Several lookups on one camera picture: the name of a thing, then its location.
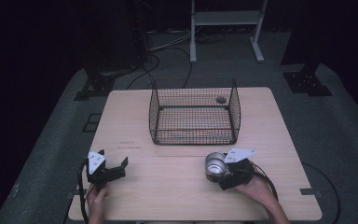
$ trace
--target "wooden table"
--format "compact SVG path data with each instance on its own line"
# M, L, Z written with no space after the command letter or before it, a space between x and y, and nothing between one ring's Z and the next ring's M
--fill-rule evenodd
M266 220L260 205L235 189L221 190L205 178L205 157L250 148L250 158L274 183L290 220L322 217L314 195L302 195L310 183L268 88L238 88L241 129L232 146L157 146L148 130L150 90L112 91L91 149L105 150L106 167L129 157L127 176L111 182L106 198L107 219L138 221L246 221ZM83 219L75 196L68 217Z

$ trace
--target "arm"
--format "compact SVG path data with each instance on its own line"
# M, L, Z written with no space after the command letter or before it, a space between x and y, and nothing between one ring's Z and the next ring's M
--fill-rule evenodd
M100 192L93 186L89 187L87 203L89 205L89 224L102 224L104 222L104 197L109 190L106 184Z
M260 177L253 176L247 185L238 185L235 189L261 204L267 211L269 219L274 224L287 224L289 219L282 206L273 196L269 185Z

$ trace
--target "metal mesh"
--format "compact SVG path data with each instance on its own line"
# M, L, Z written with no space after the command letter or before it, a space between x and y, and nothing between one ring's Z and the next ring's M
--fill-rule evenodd
M234 79L156 80L149 129L158 145L237 142L241 107Z

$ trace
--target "gray carpet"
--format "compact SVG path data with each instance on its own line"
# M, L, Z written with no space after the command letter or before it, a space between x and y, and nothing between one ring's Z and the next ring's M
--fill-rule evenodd
M325 65L316 76L333 96L309 97L292 93L282 73L298 71L301 64L281 66L290 33L260 35L264 63L255 60L250 34L227 35L212 45L198 45L198 62L190 78L231 77L239 87L269 87L282 112L300 159L325 173L340 198L338 223L358 223L358 106L343 88L339 77ZM151 35L153 46L177 35ZM188 43L177 48L188 51ZM190 63L177 49L154 53L158 67L154 78L186 78ZM145 63L151 69L156 59ZM114 90L125 90L144 71L117 79ZM76 173L87 156L94 133L84 133L90 114L102 113L106 97L74 101L87 75L74 74L54 112L41 133L32 154L18 177L17 188L8 195L0 211L0 223L78 223L67 218L71 195L76 190ZM149 88L149 77L139 78L131 89ZM337 199L329 182L312 168L305 167L312 187L321 193L318 202L323 217L316 223L332 223L337 214Z

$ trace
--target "black wire basket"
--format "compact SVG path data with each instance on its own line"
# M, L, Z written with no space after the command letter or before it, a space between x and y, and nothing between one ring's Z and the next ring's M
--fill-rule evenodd
M240 126L235 79L153 82L149 130L155 144L235 144Z

